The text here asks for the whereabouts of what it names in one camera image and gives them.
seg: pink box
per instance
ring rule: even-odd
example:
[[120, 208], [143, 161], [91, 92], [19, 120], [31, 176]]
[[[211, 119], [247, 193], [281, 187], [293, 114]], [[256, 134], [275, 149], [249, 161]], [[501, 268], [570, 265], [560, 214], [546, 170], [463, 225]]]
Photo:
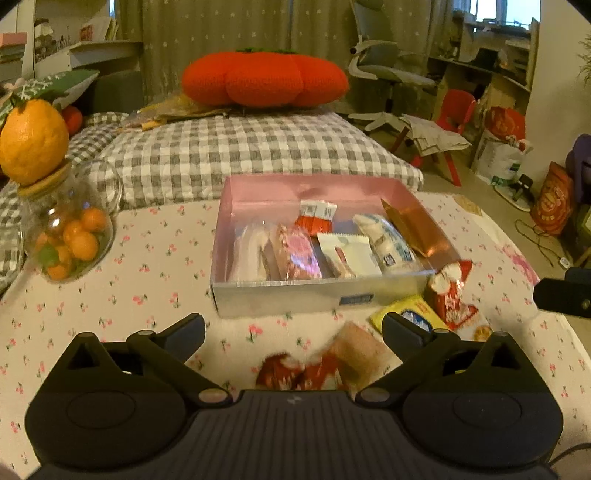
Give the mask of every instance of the pink box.
[[[435, 232], [433, 247], [421, 271], [382, 277], [341, 280], [228, 283], [236, 231], [249, 223], [296, 221], [300, 200], [337, 204], [334, 222], [351, 220], [357, 213], [385, 215], [382, 199], [407, 219]], [[427, 277], [459, 259], [451, 243], [417, 198], [396, 179], [358, 175], [260, 174], [226, 179], [217, 217], [211, 286], [222, 317], [263, 316], [330, 311], [362, 304], [387, 306], [422, 294]]]

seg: cherry print fabric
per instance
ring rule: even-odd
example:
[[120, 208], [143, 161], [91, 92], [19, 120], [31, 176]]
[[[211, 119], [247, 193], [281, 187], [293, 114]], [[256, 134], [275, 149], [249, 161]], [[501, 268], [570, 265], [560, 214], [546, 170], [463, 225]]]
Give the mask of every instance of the cherry print fabric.
[[[464, 298], [493, 329], [511, 333], [547, 382], [564, 413], [556, 453], [591, 442], [591, 361], [562, 315], [538, 312], [537, 276], [494, 222], [464, 197], [419, 193], [418, 198], [474, 266]], [[195, 202], [121, 212], [111, 251], [89, 274], [49, 284], [28, 263], [0, 301], [0, 461], [22, 478], [38, 466], [24, 416], [43, 379], [71, 339], [94, 332], [124, 340], [141, 329], [162, 331], [189, 313], [206, 320], [203, 346], [187, 364], [234, 395], [253, 388], [263, 360], [287, 352], [305, 360], [351, 320], [375, 309], [336, 310], [221, 320], [209, 293], [218, 202]], [[384, 373], [398, 365], [387, 365]]]

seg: gray checkered cushion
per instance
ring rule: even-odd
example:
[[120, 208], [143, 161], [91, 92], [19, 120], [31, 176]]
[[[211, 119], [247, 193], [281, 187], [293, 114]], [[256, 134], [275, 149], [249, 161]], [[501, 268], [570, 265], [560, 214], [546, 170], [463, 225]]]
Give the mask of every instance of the gray checkered cushion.
[[99, 158], [121, 175], [124, 209], [217, 199], [224, 178], [242, 173], [384, 176], [412, 190], [423, 184], [420, 170], [326, 111], [216, 116], [124, 132]]

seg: red snack wrapper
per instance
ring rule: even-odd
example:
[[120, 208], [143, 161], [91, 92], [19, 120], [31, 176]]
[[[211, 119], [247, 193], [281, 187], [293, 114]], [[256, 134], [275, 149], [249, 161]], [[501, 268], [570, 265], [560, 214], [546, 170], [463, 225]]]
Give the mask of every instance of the red snack wrapper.
[[492, 333], [488, 320], [462, 298], [471, 270], [471, 260], [460, 260], [444, 267], [429, 281], [426, 300], [462, 340], [485, 342]]
[[300, 375], [296, 390], [348, 390], [339, 372], [339, 360], [331, 353], [313, 358]]
[[262, 390], [347, 390], [339, 373], [339, 360], [325, 352], [303, 365], [287, 353], [271, 355], [256, 378]]
[[331, 233], [335, 212], [336, 205], [333, 203], [322, 200], [302, 200], [300, 215], [295, 224], [305, 228], [312, 237], [319, 233]]
[[288, 353], [265, 359], [256, 378], [256, 387], [263, 390], [295, 390], [304, 366]]

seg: pumpkin pillow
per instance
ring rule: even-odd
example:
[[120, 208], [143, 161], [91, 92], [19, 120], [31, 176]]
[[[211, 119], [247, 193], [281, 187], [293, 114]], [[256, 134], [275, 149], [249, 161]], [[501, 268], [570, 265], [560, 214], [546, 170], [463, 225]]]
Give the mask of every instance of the pumpkin pillow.
[[334, 63], [293, 53], [225, 51], [189, 65], [185, 95], [212, 106], [312, 107], [340, 98], [349, 81]]

